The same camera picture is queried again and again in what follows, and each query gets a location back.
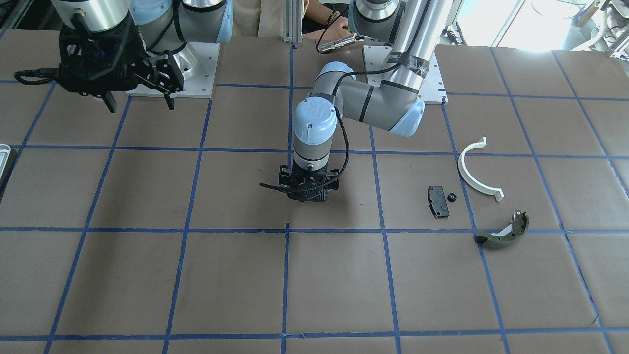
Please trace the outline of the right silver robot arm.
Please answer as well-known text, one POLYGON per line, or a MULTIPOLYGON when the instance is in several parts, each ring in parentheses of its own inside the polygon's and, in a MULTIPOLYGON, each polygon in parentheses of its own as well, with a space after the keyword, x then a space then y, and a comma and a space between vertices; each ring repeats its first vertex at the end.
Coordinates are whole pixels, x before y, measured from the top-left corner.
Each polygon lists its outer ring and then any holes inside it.
POLYGON ((210 98, 218 49, 233 34, 231 0, 54 0, 63 27, 54 80, 69 92, 101 99, 114 92, 210 98))

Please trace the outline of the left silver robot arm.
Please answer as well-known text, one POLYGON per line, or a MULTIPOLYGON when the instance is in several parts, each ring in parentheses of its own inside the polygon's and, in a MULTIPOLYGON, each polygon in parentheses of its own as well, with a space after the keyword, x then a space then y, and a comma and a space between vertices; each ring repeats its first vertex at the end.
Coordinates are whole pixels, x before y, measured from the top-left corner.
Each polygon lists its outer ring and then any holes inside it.
POLYGON ((282 165, 277 191, 299 201, 324 201, 339 187, 344 168, 330 170, 328 160, 337 127, 346 117, 405 137, 415 134, 425 103, 420 88, 452 8, 451 0, 353 0, 350 30, 387 42, 392 49, 377 70, 377 86, 356 79, 343 62, 323 67, 309 96, 292 119, 293 160, 282 165))

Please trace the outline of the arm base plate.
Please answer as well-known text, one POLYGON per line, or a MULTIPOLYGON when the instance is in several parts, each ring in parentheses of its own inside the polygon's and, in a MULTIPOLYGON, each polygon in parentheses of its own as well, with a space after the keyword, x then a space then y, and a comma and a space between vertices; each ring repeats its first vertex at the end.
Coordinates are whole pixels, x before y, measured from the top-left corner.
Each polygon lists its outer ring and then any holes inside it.
POLYGON ((168 89, 171 98, 211 98, 220 47, 219 43, 189 42, 174 54, 184 80, 182 90, 168 89))
MULTIPOLYGON (((391 46, 364 45, 362 52, 365 70, 380 70, 386 63, 391 49, 391 46)), ((382 79, 417 89, 420 99, 424 101, 426 105, 441 105, 449 102, 436 53, 433 53, 431 56, 428 73, 424 78, 402 68, 393 74, 367 75, 366 81, 369 85, 379 87, 382 79)))

